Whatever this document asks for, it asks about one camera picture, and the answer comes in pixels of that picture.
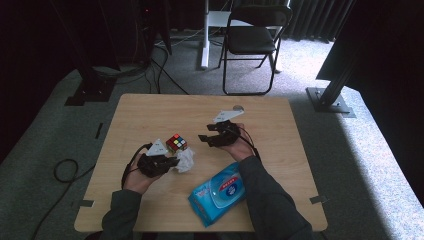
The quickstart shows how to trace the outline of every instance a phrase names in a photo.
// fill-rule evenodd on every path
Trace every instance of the rubik's cube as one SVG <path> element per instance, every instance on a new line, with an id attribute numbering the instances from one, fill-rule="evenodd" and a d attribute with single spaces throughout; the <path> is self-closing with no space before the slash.
<path id="1" fill-rule="evenodd" d="M 178 150 L 185 150 L 187 148 L 187 142 L 179 135 L 174 134 L 168 141 L 166 141 L 168 150 L 175 153 Z"/>

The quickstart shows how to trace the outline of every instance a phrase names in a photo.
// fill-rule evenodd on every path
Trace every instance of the hand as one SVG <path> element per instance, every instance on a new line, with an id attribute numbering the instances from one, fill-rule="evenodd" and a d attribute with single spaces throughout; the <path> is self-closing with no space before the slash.
<path id="1" fill-rule="evenodd" d="M 236 123 L 236 125 L 239 128 L 241 128 L 240 129 L 241 136 L 245 138 L 246 140 L 248 140 L 249 137 L 247 136 L 246 132 L 243 131 L 244 124 Z M 243 159 L 254 155 L 252 147 L 241 138 L 237 138 L 237 140 L 233 144 L 219 147 L 219 149 L 227 151 L 231 155 L 231 157 L 233 157 L 234 160 L 236 160 L 237 162 L 240 162 Z"/>
<path id="2" fill-rule="evenodd" d="M 123 189 L 128 189 L 140 194 L 144 194 L 149 186 L 156 180 L 158 180 L 162 175 L 156 176 L 154 178 L 149 178 L 148 176 L 141 173 L 137 168 L 137 163 L 140 160 L 141 154 L 139 154 L 131 165 L 130 173 L 125 179 Z"/>

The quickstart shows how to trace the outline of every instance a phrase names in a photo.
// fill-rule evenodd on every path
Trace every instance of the person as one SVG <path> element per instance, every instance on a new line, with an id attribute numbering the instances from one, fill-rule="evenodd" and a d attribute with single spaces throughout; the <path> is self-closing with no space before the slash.
<path id="1" fill-rule="evenodd" d="M 242 129 L 241 136 L 247 139 L 244 124 L 237 125 Z M 257 239 L 314 239 L 311 224 L 296 210 L 292 197 L 268 174 L 249 144 L 238 138 L 233 144 L 219 148 L 239 162 Z M 132 169 L 137 168 L 137 161 Z M 102 220 L 101 240 L 132 239 L 141 197 L 160 177 L 149 178 L 140 171 L 127 176 L 123 189 L 112 194 L 111 209 Z"/>

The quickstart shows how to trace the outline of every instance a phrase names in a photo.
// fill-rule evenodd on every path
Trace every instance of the wooden table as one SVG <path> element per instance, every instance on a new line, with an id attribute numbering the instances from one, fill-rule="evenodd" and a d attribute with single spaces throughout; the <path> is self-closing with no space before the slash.
<path id="1" fill-rule="evenodd" d="M 234 105 L 241 105 L 245 113 L 232 122 L 245 124 L 267 171 L 293 197 L 314 231 L 324 230 L 327 221 L 322 205 L 310 201 L 318 193 L 287 99 L 153 94 L 121 97 L 84 196 L 84 200 L 94 200 L 94 205 L 80 208 L 75 229 L 100 231 L 112 192 L 120 190 L 123 170 L 134 152 L 158 138 L 165 143 L 178 133 L 195 152 L 195 164 L 186 173 L 172 169 L 153 183 L 143 195 L 134 231 L 253 231 L 246 201 L 205 228 L 187 199 L 196 186 L 234 161 L 228 153 L 210 148 L 198 138 L 199 134 L 216 135 L 206 125 L 213 123 L 221 110 L 232 110 Z"/>

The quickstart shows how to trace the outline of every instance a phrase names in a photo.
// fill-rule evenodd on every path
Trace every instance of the stand base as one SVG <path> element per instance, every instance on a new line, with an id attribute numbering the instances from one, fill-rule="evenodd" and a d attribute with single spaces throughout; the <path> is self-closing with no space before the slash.
<path id="1" fill-rule="evenodd" d="M 344 118 L 356 118 L 355 113 L 351 107 L 348 107 L 343 100 L 343 97 L 339 95 L 330 106 L 320 104 L 320 98 L 325 88 L 306 88 L 309 99 L 311 100 L 315 111 L 317 112 L 328 112 L 328 113 L 341 113 Z"/>
<path id="2" fill-rule="evenodd" d="M 98 92 L 87 93 L 84 91 L 84 81 L 82 81 L 74 96 L 68 97 L 65 106 L 83 106 L 85 102 L 107 102 L 112 94 L 115 82 L 115 78 L 103 80 Z"/>

